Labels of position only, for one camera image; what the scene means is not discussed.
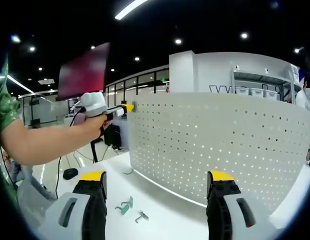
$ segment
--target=computer mouse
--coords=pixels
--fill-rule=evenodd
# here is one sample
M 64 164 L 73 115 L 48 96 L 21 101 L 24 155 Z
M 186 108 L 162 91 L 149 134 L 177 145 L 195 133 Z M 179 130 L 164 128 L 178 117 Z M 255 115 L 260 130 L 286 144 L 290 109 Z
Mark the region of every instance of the computer mouse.
M 77 176 L 78 174 L 79 174 L 79 171 L 76 168 L 69 168 L 64 171 L 63 178 L 65 180 L 70 180 L 73 177 Z

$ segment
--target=cable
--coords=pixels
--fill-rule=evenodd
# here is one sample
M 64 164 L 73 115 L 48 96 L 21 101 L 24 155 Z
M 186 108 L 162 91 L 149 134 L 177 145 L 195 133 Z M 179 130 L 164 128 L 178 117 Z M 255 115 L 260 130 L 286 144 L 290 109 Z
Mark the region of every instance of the cable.
M 82 154 L 80 151 L 76 150 L 76 152 L 78 152 L 80 155 L 82 155 L 84 158 L 88 159 L 88 160 L 91 160 L 91 161 L 94 161 L 94 159 L 92 158 L 89 158 L 88 156 L 85 156 L 84 154 Z
M 103 161 L 104 157 L 105 157 L 105 153 L 107 152 L 107 149 L 109 149 L 109 146 L 106 147 L 105 151 L 104 151 L 104 154 L 103 154 L 103 157 L 101 158 L 100 161 Z
M 67 162 L 68 162 L 68 166 L 69 166 L 69 168 L 71 169 L 72 167 L 71 167 L 71 165 L 70 165 L 70 161 L 69 161 L 69 158 L 67 157 L 67 154 L 65 155 L 65 157 L 66 157 L 66 160 L 67 160 Z
M 82 107 L 73 117 L 73 119 L 71 120 L 70 122 L 70 125 L 69 126 L 72 126 L 77 114 L 83 112 L 85 110 L 84 107 Z M 57 187 L 59 186 L 59 181 L 60 181 L 60 165 L 61 165 L 61 159 L 62 159 L 62 156 L 59 157 L 59 160 L 58 160 L 58 167 L 57 167 L 57 181 L 56 181 L 56 187 L 55 187 L 55 194 L 56 194 L 56 198 L 59 199 L 59 196 L 57 195 Z
M 16 188 L 16 186 L 14 185 L 13 180 L 12 180 L 12 178 L 11 178 L 10 172 L 8 171 L 8 169 L 7 169 L 7 167 L 6 167 L 6 164 L 5 164 L 5 161 L 4 161 L 3 152 L 2 152 L 2 147 L 1 147 L 1 146 L 0 146 L 0 153 L 1 153 L 1 159 L 3 160 L 3 164 L 4 164 L 4 166 L 5 166 L 7 175 L 8 175 L 8 177 L 9 177 L 9 180 L 10 180 L 11 184 L 13 185 L 13 188 L 14 188 L 15 190 L 17 190 L 17 188 Z
M 79 168 L 81 168 L 82 166 L 80 165 L 79 161 L 77 160 L 76 156 L 75 156 L 75 151 L 73 151 L 73 158 L 75 158 Z

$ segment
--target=black ceiling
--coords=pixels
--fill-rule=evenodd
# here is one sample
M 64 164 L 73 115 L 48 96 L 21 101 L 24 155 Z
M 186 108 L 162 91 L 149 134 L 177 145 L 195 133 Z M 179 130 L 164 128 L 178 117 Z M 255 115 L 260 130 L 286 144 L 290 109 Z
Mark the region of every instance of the black ceiling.
M 35 92 L 57 89 L 62 64 L 105 42 L 111 42 L 106 84 L 166 65 L 170 54 L 187 50 L 262 54 L 310 71 L 310 8 L 302 1 L 278 0 L 274 8 L 274 1 L 265 0 L 149 0 L 115 20 L 132 1 L 15 5 L 2 18 L 9 34 L 21 39 L 9 48 L 10 74 Z M 249 39 L 242 40 L 241 32 L 248 32 Z M 174 43 L 177 37 L 182 45 Z M 31 45 L 35 52 L 28 51 Z M 298 47 L 305 49 L 295 54 Z M 135 56 L 141 61 L 135 62 Z M 40 85 L 37 81 L 44 78 L 55 84 Z M 12 83 L 8 88 L 14 95 L 27 93 Z

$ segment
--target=white wall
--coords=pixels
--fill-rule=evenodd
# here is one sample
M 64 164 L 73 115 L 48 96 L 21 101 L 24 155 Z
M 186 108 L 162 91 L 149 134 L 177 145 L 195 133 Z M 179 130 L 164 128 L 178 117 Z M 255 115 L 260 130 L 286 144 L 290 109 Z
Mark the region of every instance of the white wall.
M 192 51 L 185 51 L 169 56 L 169 81 L 170 91 L 197 92 L 195 54 Z
M 235 69 L 238 65 L 240 70 L 257 74 L 264 74 L 267 68 L 270 75 L 284 77 L 284 68 L 289 64 L 273 57 L 244 52 L 176 53 L 169 56 L 170 91 L 211 92 L 212 89 L 213 92 L 216 89 L 213 86 L 217 86 L 220 92 L 226 93 L 231 86 L 232 67 Z

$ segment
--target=white table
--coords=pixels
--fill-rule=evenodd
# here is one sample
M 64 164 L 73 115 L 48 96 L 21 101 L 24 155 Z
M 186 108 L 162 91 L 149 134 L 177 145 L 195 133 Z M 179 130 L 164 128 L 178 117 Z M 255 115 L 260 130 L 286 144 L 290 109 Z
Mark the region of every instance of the white table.
M 60 175 L 57 193 L 72 192 L 84 173 L 105 170 L 107 172 L 107 217 L 105 237 L 107 240 L 207 240 L 209 229 L 206 209 L 179 198 L 147 181 L 142 176 L 130 172 L 129 152 L 80 168 L 79 175 L 64 180 Z M 125 215 L 115 210 L 121 202 L 133 197 L 133 208 Z M 135 219 L 142 210 L 149 221 Z

